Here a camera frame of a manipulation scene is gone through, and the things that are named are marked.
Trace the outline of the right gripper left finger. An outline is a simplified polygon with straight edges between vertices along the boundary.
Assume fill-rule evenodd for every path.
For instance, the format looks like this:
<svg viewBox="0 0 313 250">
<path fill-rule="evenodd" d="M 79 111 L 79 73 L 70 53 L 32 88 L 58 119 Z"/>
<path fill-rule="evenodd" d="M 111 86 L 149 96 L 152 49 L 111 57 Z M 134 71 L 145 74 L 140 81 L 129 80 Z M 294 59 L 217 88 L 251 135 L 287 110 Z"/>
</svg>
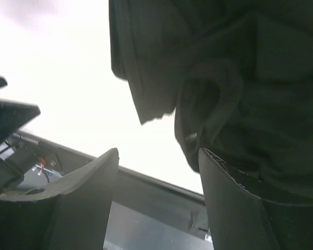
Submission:
<svg viewBox="0 0 313 250">
<path fill-rule="evenodd" d="M 0 249 L 102 249 L 119 164 L 113 148 L 24 194 L 0 197 Z"/>
</svg>

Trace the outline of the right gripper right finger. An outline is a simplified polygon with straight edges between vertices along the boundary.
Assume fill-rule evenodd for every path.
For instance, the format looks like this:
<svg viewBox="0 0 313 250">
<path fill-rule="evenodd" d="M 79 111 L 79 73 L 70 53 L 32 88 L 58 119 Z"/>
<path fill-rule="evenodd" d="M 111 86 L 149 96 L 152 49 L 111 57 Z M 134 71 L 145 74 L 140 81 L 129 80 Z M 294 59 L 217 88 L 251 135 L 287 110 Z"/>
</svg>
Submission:
<svg viewBox="0 0 313 250">
<path fill-rule="evenodd" d="M 214 249 L 313 249 L 313 199 L 282 191 L 201 148 Z"/>
</svg>

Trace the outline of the black t shirt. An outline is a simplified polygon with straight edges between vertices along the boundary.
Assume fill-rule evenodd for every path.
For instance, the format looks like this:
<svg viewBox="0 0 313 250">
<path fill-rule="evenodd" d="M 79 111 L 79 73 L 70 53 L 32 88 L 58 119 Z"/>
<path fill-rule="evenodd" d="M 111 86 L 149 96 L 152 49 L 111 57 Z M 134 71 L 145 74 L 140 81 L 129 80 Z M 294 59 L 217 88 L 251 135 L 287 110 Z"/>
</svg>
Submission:
<svg viewBox="0 0 313 250">
<path fill-rule="evenodd" d="M 109 24 L 139 121 L 175 113 L 194 171 L 205 147 L 313 198 L 313 1 L 109 1 Z"/>
</svg>

